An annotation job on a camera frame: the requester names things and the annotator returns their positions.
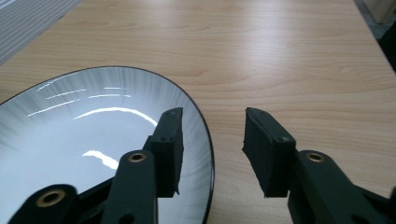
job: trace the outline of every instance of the white plate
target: white plate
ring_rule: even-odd
[[[205,222],[213,150],[205,121],[175,83],[130,67],[56,77],[0,105],[0,223],[34,192],[69,184],[78,193],[114,176],[120,157],[141,149],[161,113],[183,107],[180,195],[159,200],[160,223]]]

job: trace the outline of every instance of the wooden table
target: wooden table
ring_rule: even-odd
[[[290,223],[241,151],[247,106],[355,184],[386,197],[396,185],[395,74],[352,1],[84,0],[0,67],[0,102],[104,65],[162,74],[202,109],[216,156],[208,223]]]

